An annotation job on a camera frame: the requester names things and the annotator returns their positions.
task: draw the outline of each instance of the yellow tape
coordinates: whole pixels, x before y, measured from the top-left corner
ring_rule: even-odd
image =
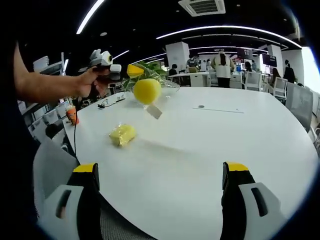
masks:
[[[94,165],[96,163],[89,163],[89,164],[82,164],[80,166],[77,166],[73,172],[74,173],[92,173],[94,169]]]
[[[226,161],[229,167],[229,171],[249,171],[249,169],[238,162]]]

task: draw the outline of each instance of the round table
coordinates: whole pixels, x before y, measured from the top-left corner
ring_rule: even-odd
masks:
[[[268,93],[210,87],[182,87],[161,99],[158,120],[133,99],[78,113],[77,158],[98,163],[100,193],[123,217],[159,240],[219,239],[226,161],[246,165],[280,200],[284,217],[293,215],[318,156],[285,106]],[[137,131],[123,148],[109,138],[119,124]],[[64,126],[73,145],[74,127]]]

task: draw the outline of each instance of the air conditioning vent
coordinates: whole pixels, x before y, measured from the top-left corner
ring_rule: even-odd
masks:
[[[226,13],[224,0],[181,0],[179,4],[192,17]]]

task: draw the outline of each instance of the led light strip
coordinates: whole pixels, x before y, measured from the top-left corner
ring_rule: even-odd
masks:
[[[120,53],[118,56],[115,56],[115,57],[113,58],[113,60],[117,59],[118,57],[120,57],[120,56],[122,56],[123,54],[126,54],[126,53],[128,53],[128,52],[130,52],[130,51],[127,50],[127,51],[124,51],[123,53]]]
[[[258,36],[250,36],[250,35],[243,35],[243,34],[231,34],[231,33],[214,33],[214,34],[204,34],[204,35],[198,35],[198,36],[189,36],[189,37],[184,37],[181,38],[182,40],[185,39],[195,39],[195,38],[200,38],[200,37],[211,37],[211,36],[237,36],[237,37],[245,37],[245,38],[252,38],[252,39],[257,39],[257,40],[264,40],[266,42],[270,42],[270,43],[274,43],[280,46],[285,47],[286,49],[288,49],[288,47],[286,45],[283,45],[279,42],[276,41],[272,41],[269,39],[265,39],[263,37],[258,37]]]
[[[153,63],[153,62],[157,62],[157,61],[161,61],[161,60],[163,60],[163,59],[165,59],[165,58],[160,58],[160,59],[157,59],[157,60],[149,61],[149,62],[147,62],[147,64]]]
[[[227,48],[234,48],[234,49],[249,49],[249,50],[257,50],[268,53],[266,50],[258,49],[258,48],[251,48],[251,47],[244,47],[244,46],[202,46],[202,47],[194,47],[189,48],[189,50],[195,50],[195,49],[227,49]]]
[[[100,5],[104,2],[105,0],[97,0],[95,4],[91,7],[91,9],[88,11],[84,19],[82,20],[82,23],[80,24],[78,31],[76,31],[76,34],[80,34],[87,23],[89,22],[90,18],[92,15],[96,12],[96,10],[100,7]]]
[[[69,59],[66,59],[66,60],[64,61],[64,66],[63,66],[63,71],[64,71],[64,72],[65,72],[66,69],[67,69],[68,63],[69,63]]]
[[[218,54],[218,51],[198,52],[198,54]],[[225,54],[237,54],[236,51],[225,51]]]
[[[244,30],[252,30],[252,31],[256,31],[256,32],[260,32],[260,33],[264,33],[264,34],[269,34],[272,36],[276,36],[280,39],[286,40],[289,43],[292,43],[293,45],[296,45],[299,48],[302,48],[301,45],[299,45],[298,43],[292,41],[289,38],[286,38],[284,36],[281,36],[279,34],[276,34],[274,32],[271,31],[266,31],[266,30],[262,30],[259,28],[254,28],[254,27],[248,27],[248,26],[231,26],[231,25],[215,25],[215,26],[201,26],[201,27],[194,27],[194,28],[189,28],[189,29],[185,29],[185,30],[180,30],[180,31],[175,31],[166,35],[162,35],[162,36],[158,36],[156,39],[162,39],[171,35],[175,35],[175,34],[180,34],[180,33],[184,33],[184,32],[190,32],[190,31],[195,31],[195,30],[202,30],[202,29],[218,29],[218,28],[223,28],[223,29],[244,29]]]
[[[136,63],[138,63],[138,62],[141,62],[141,61],[144,61],[144,60],[148,60],[148,59],[152,59],[152,58],[155,58],[155,57],[159,57],[159,56],[162,56],[162,55],[166,55],[166,53],[162,53],[162,54],[159,54],[159,55],[147,57],[147,58],[141,59],[141,60],[139,60],[139,61],[135,61],[135,62],[133,62],[133,63],[131,63],[131,64],[136,64]]]

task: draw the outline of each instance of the green leaves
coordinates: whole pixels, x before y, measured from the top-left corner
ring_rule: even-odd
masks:
[[[159,63],[152,62],[146,63],[144,61],[140,61],[134,64],[136,67],[139,67],[144,70],[144,73],[135,78],[125,79],[122,82],[122,87],[125,91],[131,91],[136,84],[137,81],[141,79],[155,79],[160,84],[163,84],[163,81],[166,80],[167,72],[161,69]]]

